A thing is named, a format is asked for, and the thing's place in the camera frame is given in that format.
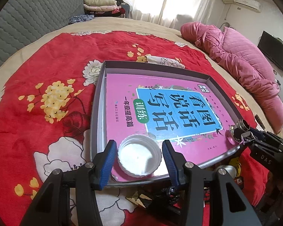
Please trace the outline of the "white plastic jar lid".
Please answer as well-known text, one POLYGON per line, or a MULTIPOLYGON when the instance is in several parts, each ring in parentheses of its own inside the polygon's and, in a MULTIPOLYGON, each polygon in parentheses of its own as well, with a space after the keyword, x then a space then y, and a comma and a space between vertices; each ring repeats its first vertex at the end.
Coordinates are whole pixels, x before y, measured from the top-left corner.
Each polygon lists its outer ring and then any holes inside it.
POLYGON ((162 153, 150 137, 131 135, 118 147, 118 165, 128 176, 143 178, 152 175, 160 166, 162 153))

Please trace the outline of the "yellow black wrist watch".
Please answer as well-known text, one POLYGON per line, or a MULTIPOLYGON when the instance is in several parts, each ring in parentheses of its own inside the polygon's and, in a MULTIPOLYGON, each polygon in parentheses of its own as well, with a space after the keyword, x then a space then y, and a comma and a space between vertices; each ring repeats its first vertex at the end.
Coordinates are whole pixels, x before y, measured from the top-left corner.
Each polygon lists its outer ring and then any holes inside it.
POLYGON ((232 158, 230 161, 229 161, 229 165, 233 166, 236 170, 236 177, 240 176, 241 175, 241 163, 239 161, 239 157, 235 157, 235 158, 232 158))

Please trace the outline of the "white earbuds case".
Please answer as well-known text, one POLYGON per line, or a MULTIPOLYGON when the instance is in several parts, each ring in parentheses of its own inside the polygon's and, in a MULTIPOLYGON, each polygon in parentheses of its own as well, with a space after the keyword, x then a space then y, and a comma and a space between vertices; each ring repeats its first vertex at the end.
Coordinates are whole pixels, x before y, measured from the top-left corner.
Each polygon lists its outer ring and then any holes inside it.
POLYGON ((237 176, 237 171, 232 165, 220 165, 215 169, 215 171, 220 174, 228 173, 233 179, 237 176))

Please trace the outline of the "red lighter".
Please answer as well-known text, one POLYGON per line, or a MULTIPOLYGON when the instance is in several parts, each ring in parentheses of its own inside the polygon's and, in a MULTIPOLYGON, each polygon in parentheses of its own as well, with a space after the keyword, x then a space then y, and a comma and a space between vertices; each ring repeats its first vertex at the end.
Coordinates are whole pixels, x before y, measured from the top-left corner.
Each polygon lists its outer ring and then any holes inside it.
MULTIPOLYGON (((234 182, 239 186, 241 190, 244 189, 244 178, 242 176, 238 176, 234 178, 234 182)), ((204 187, 204 202, 208 203, 210 201, 210 188, 204 187)))

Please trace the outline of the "black blanket label tag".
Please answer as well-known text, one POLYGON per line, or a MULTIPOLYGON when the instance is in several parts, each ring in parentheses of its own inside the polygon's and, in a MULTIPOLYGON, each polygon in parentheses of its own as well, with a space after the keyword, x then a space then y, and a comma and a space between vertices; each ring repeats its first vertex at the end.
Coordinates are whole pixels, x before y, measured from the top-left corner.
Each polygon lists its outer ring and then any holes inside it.
POLYGON ((258 124, 257 126, 259 126, 262 130, 265 130, 265 125, 263 124, 258 114, 255 115, 255 120, 258 124))

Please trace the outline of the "pink Chinese workbook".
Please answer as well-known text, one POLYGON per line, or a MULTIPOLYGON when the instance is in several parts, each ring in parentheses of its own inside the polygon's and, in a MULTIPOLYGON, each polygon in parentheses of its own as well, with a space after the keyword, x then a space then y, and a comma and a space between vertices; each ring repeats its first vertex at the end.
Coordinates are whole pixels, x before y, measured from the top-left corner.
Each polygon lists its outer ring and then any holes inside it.
MULTIPOLYGON (((158 145, 169 140, 173 148, 201 168, 209 167, 238 150, 228 133, 239 119, 228 97, 207 79, 180 80, 146 75, 108 73, 106 76, 106 135, 121 142, 144 135, 158 145)), ((162 159, 150 176, 133 178, 118 165, 115 181, 158 180, 168 175, 162 159)))

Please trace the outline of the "pink quilted duvet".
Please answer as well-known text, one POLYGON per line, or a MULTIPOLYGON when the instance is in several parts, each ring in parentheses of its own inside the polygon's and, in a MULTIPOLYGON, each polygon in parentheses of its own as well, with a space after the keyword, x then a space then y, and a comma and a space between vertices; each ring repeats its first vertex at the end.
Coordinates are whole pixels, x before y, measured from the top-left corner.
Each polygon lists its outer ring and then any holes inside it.
POLYGON ((283 102, 272 66, 263 53, 238 31, 188 22, 181 26, 183 39, 206 52, 256 100, 272 129, 283 127, 283 102))

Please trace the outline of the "grey cardboard box tray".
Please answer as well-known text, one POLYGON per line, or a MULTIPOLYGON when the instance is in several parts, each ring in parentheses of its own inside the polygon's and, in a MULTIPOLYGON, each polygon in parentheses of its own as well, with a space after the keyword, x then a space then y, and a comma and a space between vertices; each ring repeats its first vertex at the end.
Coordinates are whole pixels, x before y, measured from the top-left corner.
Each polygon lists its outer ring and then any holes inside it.
MULTIPOLYGON (((213 84, 223 94, 226 95, 226 93, 221 88, 221 86, 211 76, 205 75, 203 73, 198 73, 198 72, 195 72, 195 71, 189 71, 189 70, 180 69, 180 68, 173 68, 173 67, 169 67, 169 66, 153 65, 153 64, 148 64, 148 63, 106 61, 106 62, 104 62, 103 66, 101 68, 101 71, 100 71, 100 75, 99 75, 99 78, 98 78, 98 84, 97 84, 96 90, 95 90, 95 99, 94 99, 93 108, 92 108, 91 127, 90 127, 90 139, 91 139, 91 141, 90 141, 90 155, 91 155, 91 157, 95 157, 97 153, 102 152, 105 149, 108 141, 110 140, 110 139, 107 139, 107 135, 106 135, 106 115, 105 115, 105 109, 106 109, 106 101, 105 101, 106 76, 107 76, 108 73, 120 73, 120 74, 125 74, 125 75, 158 76, 158 77, 163 77, 163 78, 174 78, 174 79, 180 79, 180 80, 195 79, 195 80, 199 80, 200 82, 203 82, 207 79, 211 79, 213 84)), ((231 106, 234 108, 234 110, 239 113, 239 111, 236 109, 236 107, 234 106, 234 104, 231 102, 230 99, 229 99, 229 101, 231 103, 231 106)), ((161 179, 158 179, 158 180, 145 179, 145 180, 139 180, 139 181, 134 181, 134 182, 120 183, 120 182, 117 182, 117 181, 114 180, 114 178, 112 177, 112 172, 111 172, 109 185, 117 186, 117 187, 120 187, 120 186, 138 186, 138 185, 142 185, 142 184, 160 182, 160 181, 166 180, 167 178, 168 178, 168 175, 165 178, 161 178, 161 179)))

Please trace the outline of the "black television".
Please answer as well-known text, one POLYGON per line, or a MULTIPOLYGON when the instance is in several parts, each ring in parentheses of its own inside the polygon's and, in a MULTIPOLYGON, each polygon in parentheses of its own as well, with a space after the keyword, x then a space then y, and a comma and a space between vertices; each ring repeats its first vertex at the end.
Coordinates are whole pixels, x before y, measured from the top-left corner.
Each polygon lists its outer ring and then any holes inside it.
POLYGON ((272 61, 278 69, 283 71, 283 41, 281 39, 263 31, 258 43, 258 49, 272 61))

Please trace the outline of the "red floral blanket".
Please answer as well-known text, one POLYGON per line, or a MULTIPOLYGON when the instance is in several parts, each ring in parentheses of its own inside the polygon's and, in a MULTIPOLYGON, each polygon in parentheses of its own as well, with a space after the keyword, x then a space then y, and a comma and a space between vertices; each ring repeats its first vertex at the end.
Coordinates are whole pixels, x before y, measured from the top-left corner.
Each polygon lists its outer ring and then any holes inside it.
POLYGON ((88 160, 91 109, 107 60, 165 65, 210 75, 255 127, 246 101, 205 55, 153 35, 114 31, 62 33, 41 46, 9 78, 0 94, 0 218, 19 225, 55 168, 78 169, 88 160))

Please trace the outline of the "white air conditioner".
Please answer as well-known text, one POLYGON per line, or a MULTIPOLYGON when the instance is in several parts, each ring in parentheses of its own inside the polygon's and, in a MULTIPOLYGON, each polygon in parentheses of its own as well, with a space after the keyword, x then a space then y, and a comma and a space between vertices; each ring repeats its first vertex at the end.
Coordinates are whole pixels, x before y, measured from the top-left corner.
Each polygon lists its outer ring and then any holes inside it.
POLYGON ((233 0, 234 3, 237 3, 239 5, 246 6, 248 8, 251 8, 257 12, 261 12, 261 4, 258 1, 255 0, 233 0))

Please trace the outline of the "beige bed sheet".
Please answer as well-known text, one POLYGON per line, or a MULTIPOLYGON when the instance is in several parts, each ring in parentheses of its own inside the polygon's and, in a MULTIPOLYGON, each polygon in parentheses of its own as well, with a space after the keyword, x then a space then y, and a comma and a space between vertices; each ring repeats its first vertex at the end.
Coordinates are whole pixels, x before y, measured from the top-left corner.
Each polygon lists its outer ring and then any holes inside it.
POLYGON ((6 60, 6 62, 0 67, 0 101, 4 95, 5 84, 8 79, 13 75, 15 71, 27 60, 29 59, 40 47, 46 44, 48 41, 55 38, 55 36, 61 33, 79 33, 79 32, 104 32, 107 31, 127 31, 127 32, 137 32, 138 34, 151 34, 160 38, 168 39, 173 42, 180 42, 186 44, 188 47, 202 52, 206 59, 210 62, 211 66, 231 85, 231 87, 238 92, 246 100, 247 104, 254 114, 258 114, 262 118, 263 124, 266 126, 266 130, 272 131, 270 124, 268 124, 267 118, 263 117, 263 111, 260 106, 255 103, 253 97, 242 87, 239 83, 220 65, 213 61, 204 51, 195 47, 192 43, 185 41, 181 38, 180 31, 175 29, 170 29, 167 27, 159 26, 157 24, 152 24, 144 21, 135 21, 133 19, 117 18, 117 17, 106 17, 106 18, 96 18, 92 21, 79 22, 69 26, 65 26, 59 30, 47 33, 40 39, 29 44, 28 46, 20 49, 15 54, 6 60))

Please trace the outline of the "white curtain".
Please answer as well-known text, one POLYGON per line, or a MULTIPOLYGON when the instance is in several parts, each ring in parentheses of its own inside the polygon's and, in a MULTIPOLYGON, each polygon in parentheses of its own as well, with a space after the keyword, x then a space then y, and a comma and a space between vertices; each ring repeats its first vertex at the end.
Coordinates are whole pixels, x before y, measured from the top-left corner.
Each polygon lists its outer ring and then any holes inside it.
POLYGON ((171 29, 187 22, 207 23, 216 0, 124 0, 130 5, 129 16, 171 29))

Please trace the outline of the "blue patterned cloth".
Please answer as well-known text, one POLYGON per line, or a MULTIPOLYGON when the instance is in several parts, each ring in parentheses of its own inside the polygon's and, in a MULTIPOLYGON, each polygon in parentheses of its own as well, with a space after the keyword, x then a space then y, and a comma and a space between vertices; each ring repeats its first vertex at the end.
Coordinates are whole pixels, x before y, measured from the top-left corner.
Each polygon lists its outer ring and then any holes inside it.
POLYGON ((78 22, 86 22, 86 21, 91 21, 94 19, 94 15, 89 15, 89 14, 82 14, 78 16, 73 16, 69 19, 69 24, 76 24, 78 22))

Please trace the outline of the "folded clothes stack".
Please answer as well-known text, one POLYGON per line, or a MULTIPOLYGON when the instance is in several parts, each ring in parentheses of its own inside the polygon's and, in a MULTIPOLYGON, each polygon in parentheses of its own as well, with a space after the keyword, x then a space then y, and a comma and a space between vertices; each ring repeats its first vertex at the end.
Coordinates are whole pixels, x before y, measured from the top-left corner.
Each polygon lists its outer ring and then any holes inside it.
POLYGON ((84 0, 85 14, 95 17, 129 18, 130 5, 123 0, 84 0))

